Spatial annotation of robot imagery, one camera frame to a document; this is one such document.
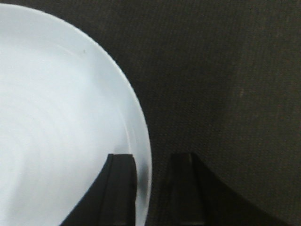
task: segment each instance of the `dark fabric surface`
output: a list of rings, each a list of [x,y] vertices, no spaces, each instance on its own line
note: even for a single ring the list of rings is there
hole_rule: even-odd
[[[115,59],[148,123],[148,225],[168,225],[170,153],[301,225],[301,1],[5,0],[77,26]]]

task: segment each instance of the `plate surface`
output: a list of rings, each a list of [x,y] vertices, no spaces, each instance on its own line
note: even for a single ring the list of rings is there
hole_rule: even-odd
[[[151,149],[124,74],[74,26],[0,4],[0,225],[60,225],[109,153],[135,157],[143,226]]]

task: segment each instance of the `white plate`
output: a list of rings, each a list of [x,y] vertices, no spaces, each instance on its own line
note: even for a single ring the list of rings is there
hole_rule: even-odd
[[[0,4],[0,225],[60,225],[108,153],[135,157],[142,226],[151,150],[124,74],[65,21]]]

